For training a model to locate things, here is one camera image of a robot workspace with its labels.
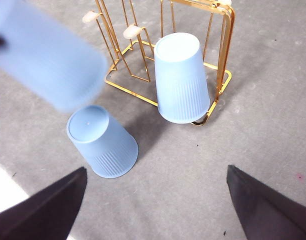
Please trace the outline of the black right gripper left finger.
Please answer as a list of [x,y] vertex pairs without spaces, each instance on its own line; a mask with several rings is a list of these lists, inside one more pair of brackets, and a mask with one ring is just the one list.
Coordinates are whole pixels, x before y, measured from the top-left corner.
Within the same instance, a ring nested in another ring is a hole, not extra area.
[[80,167],[0,212],[0,240],[65,240],[81,208],[87,170]]

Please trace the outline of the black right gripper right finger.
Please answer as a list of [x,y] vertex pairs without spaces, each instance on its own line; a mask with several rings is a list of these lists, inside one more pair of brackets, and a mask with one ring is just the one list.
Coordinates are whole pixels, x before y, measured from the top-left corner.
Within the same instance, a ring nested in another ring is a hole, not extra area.
[[306,207],[235,165],[227,167],[231,201],[248,240],[306,240]]

